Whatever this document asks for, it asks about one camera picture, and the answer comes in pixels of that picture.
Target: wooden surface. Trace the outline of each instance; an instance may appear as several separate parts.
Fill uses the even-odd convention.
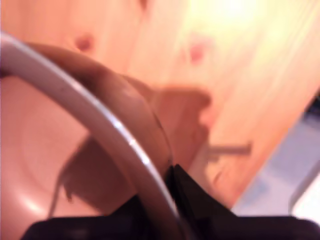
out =
[[[227,206],[320,86],[317,0],[2,0],[1,30],[148,86],[174,162]]]

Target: black object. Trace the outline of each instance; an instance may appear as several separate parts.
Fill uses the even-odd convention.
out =
[[[320,92],[306,111],[307,115],[320,117]]]
[[[238,217],[206,194],[179,166],[165,181],[199,240],[320,240],[320,228],[295,217]],[[137,196],[109,216],[53,218],[33,224],[22,240],[156,240]]]

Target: white surface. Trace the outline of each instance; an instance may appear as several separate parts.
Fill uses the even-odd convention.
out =
[[[320,173],[293,207],[292,214],[320,225]]]
[[[236,203],[239,216],[286,216],[320,162],[320,121],[300,120]]]

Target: wood knot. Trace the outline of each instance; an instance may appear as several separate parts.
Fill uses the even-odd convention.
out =
[[[74,45],[81,52],[88,52],[94,48],[94,37],[87,33],[75,39]]]

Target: wooden table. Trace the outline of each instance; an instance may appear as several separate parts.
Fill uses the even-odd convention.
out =
[[[227,206],[320,86],[317,0],[2,0],[1,30],[139,79],[174,162]]]

